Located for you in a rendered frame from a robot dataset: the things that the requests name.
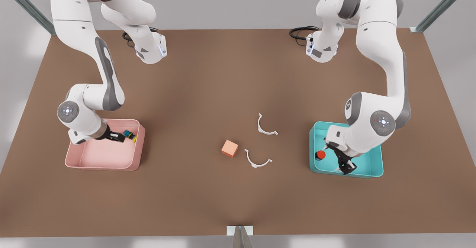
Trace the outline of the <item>pink storage box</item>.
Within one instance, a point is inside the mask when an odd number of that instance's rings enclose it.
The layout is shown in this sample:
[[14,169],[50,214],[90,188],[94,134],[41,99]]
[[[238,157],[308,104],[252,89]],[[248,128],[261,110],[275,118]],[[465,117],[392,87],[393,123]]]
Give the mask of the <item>pink storage box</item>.
[[107,119],[114,132],[131,131],[136,141],[124,143],[110,140],[89,140],[80,145],[70,144],[65,158],[67,167],[81,170],[135,171],[141,162],[145,128],[134,119]]

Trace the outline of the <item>blue storage box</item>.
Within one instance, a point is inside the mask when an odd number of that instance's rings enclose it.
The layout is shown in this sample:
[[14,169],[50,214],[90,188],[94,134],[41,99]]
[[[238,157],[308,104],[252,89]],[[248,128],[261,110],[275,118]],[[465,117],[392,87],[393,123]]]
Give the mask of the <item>blue storage box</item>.
[[[325,158],[316,159],[316,152],[323,150],[328,128],[331,125],[349,127],[347,124],[318,121],[309,132],[309,167],[311,171],[320,174],[330,174],[343,176],[338,170],[338,158],[334,151],[325,149]],[[346,177],[372,178],[380,177],[384,173],[381,146],[377,146],[367,153],[351,160],[356,166],[356,170],[345,175]]]

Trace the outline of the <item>white curved clip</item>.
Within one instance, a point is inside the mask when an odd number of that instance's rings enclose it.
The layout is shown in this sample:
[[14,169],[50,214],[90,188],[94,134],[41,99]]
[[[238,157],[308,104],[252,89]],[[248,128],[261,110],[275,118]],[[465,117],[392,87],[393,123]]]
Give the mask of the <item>white curved clip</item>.
[[252,162],[250,156],[249,156],[249,150],[248,149],[245,149],[245,153],[246,153],[246,156],[247,156],[247,160],[248,162],[250,163],[250,165],[253,167],[253,168],[258,168],[258,167],[263,167],[264,165],[267,165],[268,163],[272,162],[273,160],[271,159],[268,159],[265,163],[263,164],[255,164],[254,162]]
[[267,132],[267,131],[264,131],[261,126],[260,126],[260,121],[262,119],[262,114],[259,113],[258,114],[259,117],[258,117],[258,120],[257,120],[257,130],[262,133],[262,134],[265,134],[265,135],[278,135],[277,131],[272,131],[272,132]]

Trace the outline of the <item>orange cube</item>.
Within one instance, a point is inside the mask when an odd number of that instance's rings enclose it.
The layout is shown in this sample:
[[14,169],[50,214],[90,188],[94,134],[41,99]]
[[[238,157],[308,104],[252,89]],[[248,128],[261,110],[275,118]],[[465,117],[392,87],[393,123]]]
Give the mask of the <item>orange cube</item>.
[[238,144],[233,143],[230,140],[226,140],[223,147],[221,148],[221,152],[230,158],[234,158],[237,151],[238,151]]

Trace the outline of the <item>silver frame post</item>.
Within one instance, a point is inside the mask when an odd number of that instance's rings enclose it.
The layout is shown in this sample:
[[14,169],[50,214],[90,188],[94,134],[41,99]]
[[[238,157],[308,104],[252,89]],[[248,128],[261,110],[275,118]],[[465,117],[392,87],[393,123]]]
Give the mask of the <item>silver frame post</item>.
[[56,35],[55,29],[51,21],[44,16],[39,9],[29,0],[14,0],[17,2],[32,18],[34,18],[48,33],[52,36]]
[[412,33],[424,33],[454,2],[457,0],[441,0],[437,6],[415,27],[410,27]]
[[253,226],[227,226],[226,235],[233,236],[232,248],[253,248],[250,236],[253,236]]

